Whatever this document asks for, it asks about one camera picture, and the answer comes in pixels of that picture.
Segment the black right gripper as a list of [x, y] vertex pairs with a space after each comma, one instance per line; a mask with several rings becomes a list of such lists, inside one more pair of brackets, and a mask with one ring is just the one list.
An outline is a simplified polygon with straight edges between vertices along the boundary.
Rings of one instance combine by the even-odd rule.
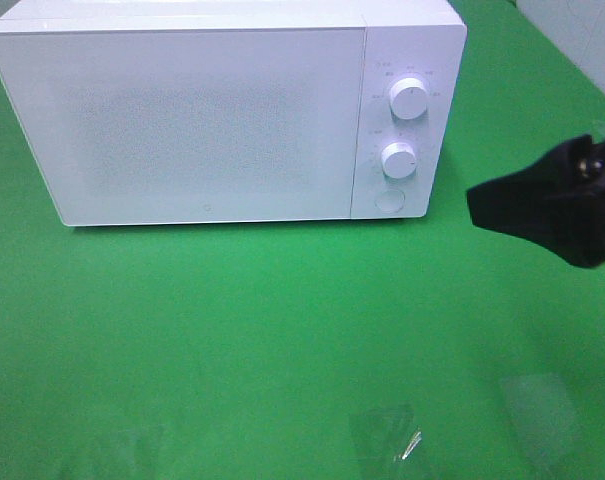
[[530, 166], [466, 192], [472, 223], [580, 268], [605, 263], [605, 138], [567, 140]]

